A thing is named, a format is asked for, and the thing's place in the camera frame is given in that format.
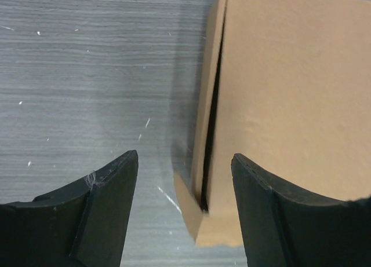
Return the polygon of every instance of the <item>cardboard box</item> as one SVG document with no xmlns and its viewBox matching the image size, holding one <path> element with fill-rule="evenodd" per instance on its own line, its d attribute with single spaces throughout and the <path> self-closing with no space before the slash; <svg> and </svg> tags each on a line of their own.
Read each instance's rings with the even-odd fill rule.
<svg viewBox="0 0 371 267">
<path fill-rule="evenodd" d="M 191 189 L 197 246 L 242 244 L 231 159 L 340 200 L 371 193 L 371 1 L 216 0 L 207 28 Z"/>
</svg>

